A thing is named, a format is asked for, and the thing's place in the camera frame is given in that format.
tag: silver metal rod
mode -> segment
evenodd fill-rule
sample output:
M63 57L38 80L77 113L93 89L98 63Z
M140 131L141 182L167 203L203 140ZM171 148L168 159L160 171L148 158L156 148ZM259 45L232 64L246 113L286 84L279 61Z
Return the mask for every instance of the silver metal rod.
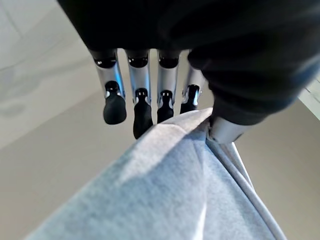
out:
M136 91L138 89L146 89L147 91L146 102L150 105L151 104L151 83L150 83L149 56L148 56L147 64L143 67L134 67L131 65L131 61L132 59L128 58L133 104L136 105L138 102L138 99L136 98Z
M175 104L178 66L174 68L165 68L158 63L158 80L157 80L157 105L162 107L162 92L170 91L172 93L171 104Z
M201 90L205 84L205 77L203 76L200 70L197 70L189 65L188 74L184 83L184 88L182 90L182 103L185 104L188 102L189 97L189 87L192 85L198 86L199 90L197 91L194 99L194 105L198 105L198 98L200 96Z
M125 99L126 98L125 86L124 86L124 82L122 80L122 75L121 75L121 71L120 71L119 64L118 64L118 55L117 54L115 54L115 60L116 61L115 61L115 64L113 65L113 67L110 67L110 68L100 67L99 65L101 65L103 63L102 61L96 61L95 67L98 72L98 76L99 76L99 80L100 80L100 83L102 86L104 98L107 98L110 94L106 90L106 84L110 81L115 81L118 84L118 88L119 88L118 95Z

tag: black sleeve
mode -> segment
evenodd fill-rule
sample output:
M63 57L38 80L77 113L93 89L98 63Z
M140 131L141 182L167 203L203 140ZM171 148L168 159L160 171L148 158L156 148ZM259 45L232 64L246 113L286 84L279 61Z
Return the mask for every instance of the black sleeve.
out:
M253 125L290 105L319 69L320 1L218 0L184 17L177 45L196 46L215 114Z

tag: light gray towel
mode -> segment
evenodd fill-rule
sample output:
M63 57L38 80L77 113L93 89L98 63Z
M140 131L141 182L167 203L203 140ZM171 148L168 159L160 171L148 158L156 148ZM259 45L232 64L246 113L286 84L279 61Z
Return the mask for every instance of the light gray towel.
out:
M207 139L211 113L154 126L27 240L286 239L241 160Z

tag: floor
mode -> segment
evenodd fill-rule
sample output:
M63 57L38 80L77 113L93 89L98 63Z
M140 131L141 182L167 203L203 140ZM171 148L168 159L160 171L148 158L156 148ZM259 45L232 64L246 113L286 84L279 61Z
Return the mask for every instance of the floor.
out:
M54 0L0 0L0 46L0 239L18 240L135 141L133 106L120 50L128 116L105 125L94 64ZM176 113L186 72L183 53ZM155 51L151 76L155 99ZM317 80L300 96L304 104L297 101L236 142L256 191L291 240L320 239ZM212 105L205 89L199 108ZM155 101L152 107L155 122Z

